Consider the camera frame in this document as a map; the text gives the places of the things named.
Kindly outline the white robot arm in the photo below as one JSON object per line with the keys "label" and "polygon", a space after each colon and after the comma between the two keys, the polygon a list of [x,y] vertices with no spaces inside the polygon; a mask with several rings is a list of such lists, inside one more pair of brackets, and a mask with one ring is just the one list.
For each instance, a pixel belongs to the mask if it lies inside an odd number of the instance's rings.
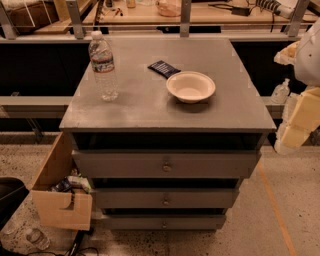
{"label": "white robot arm", "polygon": [[278,154],[298,150],[320,126],[320,18],[302,38],[278,52],[274,60],[294,66],[295,79],[306,89],[292,93],[282,112],[274,149]]}

